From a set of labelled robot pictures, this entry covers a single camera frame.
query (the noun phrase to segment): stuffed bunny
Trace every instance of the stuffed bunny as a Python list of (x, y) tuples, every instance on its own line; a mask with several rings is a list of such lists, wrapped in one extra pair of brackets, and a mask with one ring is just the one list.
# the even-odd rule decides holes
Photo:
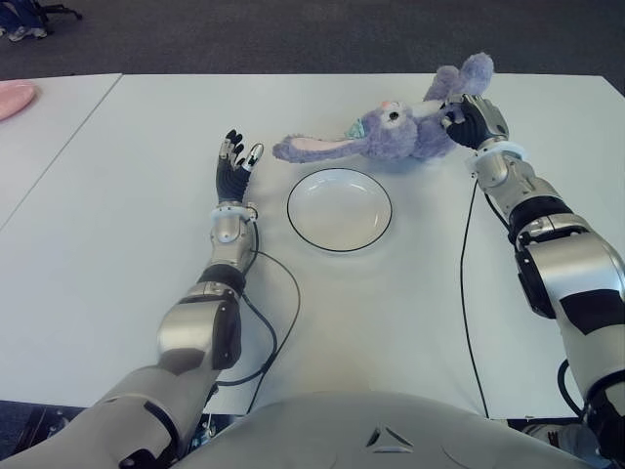
[(438, 69), (423, 103), (409, 107), (383, 102), (362, 116), (346, 133), (346, 140), (328, 142), (300, 135), (286, 137), (273, 147), (273, 154), (286, 161), (306, 163), (359, 153), (380, 160), (412, 156), (428, 159), (444, 156), (456, 145), (440, 125), (450, 109), (441, 109), (451, 95), (481, 95), (490, 83), (492, 59), (485, 53), (470, 56), (458, 70), (447, 65)]

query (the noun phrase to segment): white plate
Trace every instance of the white plate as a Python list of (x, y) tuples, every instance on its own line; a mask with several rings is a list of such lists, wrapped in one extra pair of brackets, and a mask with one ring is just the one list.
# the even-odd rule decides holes
[(393, 208), (384, 188), (352, 169), (323, 169), (295, 185), (286, 205), (291, 226), (328, 251), (355, 251), (384, 234)]

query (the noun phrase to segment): black cable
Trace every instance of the black cable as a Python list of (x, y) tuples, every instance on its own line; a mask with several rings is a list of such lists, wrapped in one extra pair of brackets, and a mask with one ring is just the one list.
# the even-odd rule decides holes
[(566, 383), (564, 383), (564, 375), (566, 374), (567, 368), (568, 360), (564, 360), (564, 362), (562, 362), (562, 364), (560, 365), (560, 368), (558, 368), (558, 389), (560, 389), (560, 394), (562, 394), (562, 398), (566, 401), (570, 409), (575, 412), (575, 415), (581, 418), (584, 412), (571, 398), (568, 390), (566, 389)]
[(291, 332), (293, 331), (293, 327), (295, 326), (295, 322), (297, 322), (297, 319), (300, 316), (300, 310), (302, 308), (302, 291), (300, 290), (300, 284), (295, 279), (295, 276), (291, 273), (291, 271), (288, 270), (288, 268), (284, 264), (282, 264), (280, 261), (278, 261), (274, 257), (270, 256), (266, 252), (258, 251), (258, 253), (261, 254), (262, 256), (265, 256), (268, 259), (274, 261), (278, 266), (280, 266), (282, 268), (282, 270), (284, 272), (286, 272), (291, 277), (291, 279), (293, 280), (293, 284), (295, 285), (295, 289), (297, 290), (297, 309), (295, 310), (295, 315), (293, 316), (293, 320), (291, 321), (291, 325), (289, 326), (289, 329), (286, 331), (286, 335), (282, 339), (282, 342), (280, 343), (280, 346), (277, 348), (277, 351), (275, 352), (275, 354), (271, 358), (271, 361), (269, 362), (269, 364), (267, 366), (267, 369), (263, 372), (263, 374), (261, 376), (261, 379), (259, 379), (258, 384), (256, 385), (256, 391), (254, 391), (254, 396), (252, 396), (252, 401), (250, 402), (250, 406), (247, 407), (247, 412), (246, 413), (250, 413), (252, 411), (252, 408), (254, 407), (254, 402), (256, 401), (256, 397), (258, 396), (258, 392), (261, 389), (261, 385), (263, 384), (263, 380), (265, 379), (265, 376), (267, 376), (267, 373), (271, 369), (271, 366), (275, 362), (275, 359), (277, 358), (277, 356), (279, 355), (280, 351), (284, 347), (284, 344), (286, 343), (286, 341), (288, 340), (289, 336), (291, 335)]
[[(256, 259), (258, 258), (258, 249), (260, 247), (260, 237), (258, 233), (258, 227), (256, 226), (255, 222), (252, 224), (252, 228), (254, 229), (254, 237), (255, 237), (254, 256), (252, 257), (247, 267), (244, 269), (243, 271), (244, 275), (246, 275), (249, 272), (249, 270), (252, 268), (252, 266), (256, 262)], [(238, 386), (240, 384), (244, 384), (244, 383), (247, 383), (248, 381), (253, 380), (254, 378), (259, 376), (261, 373), (265, 372), (269, 368), (273, 360), (273, 357), (275, 355), (275, 352), (277, 350), (277, 336), (275, 334), (275, 329), (273, 328), (269, 320), (265, 316), (263, 316), (263, 314), (254, 305), (254, 303), (252, 303), (252, 301), (249, 299), (249, 297), (247, 296), (245, 292), (243, 292), (243, 294), (241, 295), (241, 298), (243, 298), (243, 301), (245, 302), (245, 304), (247, 304), (250, 310), (252, 310), (252, 313), (254, 313), (258, 317), (258, 319), (261, 320), (261, 322), (265, 325), (265, 327), (270, 332), (271, 342), (272, 342), (271, 353), (269, 357), (267, 358), (267, 360), (263, 363), (263, 365), (259, 369), (254, 371), (252, 374), (249, 374), (243, 378), (234, 379), (231, 381), (217, 381), (215, 383), (217, 386), (223, 386), (223, 387)]]
[(471, 203), (469, 204), (469, 215), (467, 216), (467, 225), (465, 227), (465, 235), (462, 240), (462, 252), (460, 254), (460, 299), (462, 301), (462, 317), (465, 322), (465, 334), (467, 335), (467, 346), (469, 347), (469, 355), (471, 356), (471, 364), (473, 365), (473, 371), (476, 375), (476, 381), (478, 382), (479, 396), (481, 397), (481, 403), (484, 406), (484, 415), (486, 418), (490, 418), (488, 414), (488, 407), (486, 406), (486, 399), (484, 398), (484, 391), (481, 388), (481, 381), (479, 380), (478, 367), (476, 366), (476, 359), (473, 356), (473, 347), (471, 346), (471, 337), (469, 336), (469, 325), (467, 323), (467, 308), (465, 305), (465, 252), (467, 250), (467, 237), (469, 236), (469, 225), (471, 224), (471, 214), (473, 213), (473, 203), (476, 199), (476, 190), (478, 189), (478, 181), (473, 186), (473, 193), (471, 195)]
[(494, 213), (497, 218), (499, 219), (499, 221), (501, 222), (501, 224), (506, 227), (506, 231), (510, 231), (510, 225), (508, 225), (508, 222), (506, 222), (506, 220), (504, 219), (504, 217), (501, 215), (501, 213), (499, 213), (499, 210), (497, 210), (495, 208), (495, 205), (492, 203), (492, 200), (490, 199), (490, 197), (488, 196), (487, 193), (484, 193), (484, 197), (486, 197), (486, 202), (488, 202), (488, 206), (490, 207), (490, 209), (492, 210), (492, 213)]

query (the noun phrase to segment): gray carpet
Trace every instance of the gray carpet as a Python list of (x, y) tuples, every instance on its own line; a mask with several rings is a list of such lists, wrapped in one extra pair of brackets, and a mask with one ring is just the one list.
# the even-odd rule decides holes
[[(53, 17), (39, 41), (0, 38), (0, 80), (433, 72), (484, 50), (500, 72), (603, 75), (625, 94), (623, 0), (65, 1), (84, 20)], [(0, 402), (0, 459), (30, 411)]]

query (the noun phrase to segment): tabletop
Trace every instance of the tabletop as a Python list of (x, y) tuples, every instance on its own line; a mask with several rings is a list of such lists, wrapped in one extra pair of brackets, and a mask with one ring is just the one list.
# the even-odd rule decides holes
[[(432, 77), (122, 77), (0, 232), (0, 373), (12, 377), (0, 399), (91, 405), (155, 362), (163, 315), (210, 258), (216, 154), (230, 128), (269, 149), (290, 133), (338, 138), (384, 100), (416, 104)], [(625, 252), (625, 100), (602, 78), (582, 76), (499, 74), (485, 95), (535, 170)], [(303, 307), (258, 405), (380, 390), (481, 412), (458, 279), (469, 155), (293, 165), (268, 151), (248, 195), (261, 214), (262, 249), (293, 272)], [(390, 196), (391, 225), (366, 249), (328, 254), (288, 223), (292, 187), (327, 167), (369, 174)], [(527, 307), (512, 248), (483, 197), (471, 223), (467, 313), (491, 416), (571, 415), (556, 386), (564, 358), (556, 324)], [(296, 303), (286, 274), (259, 258), (247, 291), (282, 337)], [(271, 348), (246, 307), (242, 317), (242, 357), (222, 379), (255, 370)], [(222, 389), (207, 410), (243, 413), (254, 384)]]
[(0, 121), (0, 230), (119, 73), (30, 80), (35, 99)]

